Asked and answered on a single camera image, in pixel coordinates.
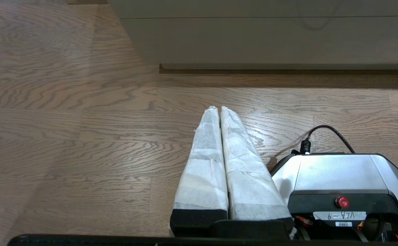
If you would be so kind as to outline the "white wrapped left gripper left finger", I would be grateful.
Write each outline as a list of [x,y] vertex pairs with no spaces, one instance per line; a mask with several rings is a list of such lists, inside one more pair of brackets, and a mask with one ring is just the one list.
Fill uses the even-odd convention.
[[208,237],[210,228],[228,219],[229,199],[219,111],[205,110],[195,130],[169,220],[172,237]]

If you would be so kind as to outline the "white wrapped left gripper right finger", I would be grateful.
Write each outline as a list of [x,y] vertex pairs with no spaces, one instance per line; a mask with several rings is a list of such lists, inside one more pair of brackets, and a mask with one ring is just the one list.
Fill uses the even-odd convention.
[[230,218],[291,221],[288,207],[238,114],[223,106],[220,121]]

